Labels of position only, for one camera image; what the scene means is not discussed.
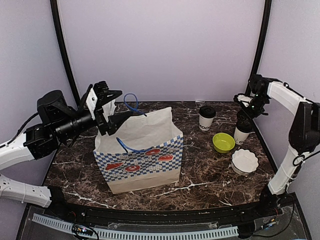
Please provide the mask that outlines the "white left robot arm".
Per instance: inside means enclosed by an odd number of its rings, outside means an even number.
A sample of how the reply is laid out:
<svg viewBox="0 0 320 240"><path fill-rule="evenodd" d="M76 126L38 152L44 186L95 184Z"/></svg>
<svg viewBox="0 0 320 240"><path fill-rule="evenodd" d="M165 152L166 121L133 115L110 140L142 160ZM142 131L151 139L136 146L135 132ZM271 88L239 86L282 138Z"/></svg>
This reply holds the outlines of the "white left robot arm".
<svg viewBox="0 0 320 240"><path fill-rule="evenodd" d="M42 122L27 128L22 125L12 140L0 146L0 168L42 159L61 143L76 139L83 132L98 128L101 135L113 135L133 115L128 110L104 116L103 107L122 95L120 90L89 86L77 110L68 106L62 91L53 90L37 101Z"/></svg>

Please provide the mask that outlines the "white paper coffee cup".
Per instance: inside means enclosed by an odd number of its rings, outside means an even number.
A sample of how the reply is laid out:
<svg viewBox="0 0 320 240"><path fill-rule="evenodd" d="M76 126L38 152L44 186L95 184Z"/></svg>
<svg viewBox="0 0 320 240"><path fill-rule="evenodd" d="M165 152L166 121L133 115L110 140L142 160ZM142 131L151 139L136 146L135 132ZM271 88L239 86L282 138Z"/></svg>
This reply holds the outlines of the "white paper coffee cup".
<svg viewBox="0 0 320 240"><path fill-rule="evenodd" d="M212 125L213 119L214 119L214 117L213 118L205 118L199 114L199 128L202 131L208 131Z"/></svg>

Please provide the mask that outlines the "black coffee cup lid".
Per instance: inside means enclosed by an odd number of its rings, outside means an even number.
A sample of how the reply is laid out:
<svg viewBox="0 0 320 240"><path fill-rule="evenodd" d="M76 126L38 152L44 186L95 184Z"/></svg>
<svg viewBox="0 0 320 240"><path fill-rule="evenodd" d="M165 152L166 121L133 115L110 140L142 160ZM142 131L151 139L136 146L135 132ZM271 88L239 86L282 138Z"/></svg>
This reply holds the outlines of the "black coffee cup lid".
<svg viewBox="0 0 320 240"><path fill-rule="evenodd" d="M216 110L209 105L204 105L199 109L199 114L204 118L214 118L216 116Z"/></svg>

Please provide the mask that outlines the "checkered blue paper bag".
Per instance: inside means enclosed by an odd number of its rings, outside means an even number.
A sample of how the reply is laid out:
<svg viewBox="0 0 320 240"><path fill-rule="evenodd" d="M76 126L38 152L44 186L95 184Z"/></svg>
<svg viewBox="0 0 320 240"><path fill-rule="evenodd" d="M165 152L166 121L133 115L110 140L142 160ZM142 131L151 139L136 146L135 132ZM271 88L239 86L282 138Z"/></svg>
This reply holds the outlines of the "checkered blue paper bag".
<svg viewBox="0 0 320 240"><path fill-rule="evenodd" d="M129 117L113 135L97 134L96 163L113 194L177 183L184 135L171 107Z"/></svg>

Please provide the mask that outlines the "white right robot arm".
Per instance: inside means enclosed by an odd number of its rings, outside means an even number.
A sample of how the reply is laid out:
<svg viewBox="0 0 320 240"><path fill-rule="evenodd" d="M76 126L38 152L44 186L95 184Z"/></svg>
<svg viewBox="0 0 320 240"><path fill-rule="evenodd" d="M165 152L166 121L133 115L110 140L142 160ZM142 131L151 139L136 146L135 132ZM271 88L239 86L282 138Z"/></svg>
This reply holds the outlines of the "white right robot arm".
<svg viewBox="0 0 320 240"><path fill-rule="evenodd" d="M253 119L266 115L264 105L276 100L293 116L288 134L287 153L274 177L263 188L255 213L266 217L287 194L289 185L297 178L305 161L316 155L314 150L320 144L320 104L294 91L286 82L276 78L253 74L248 85L249 94L239 93L233 100L241 106L237 113L236 133L245 133L253 128Z"/></svg>

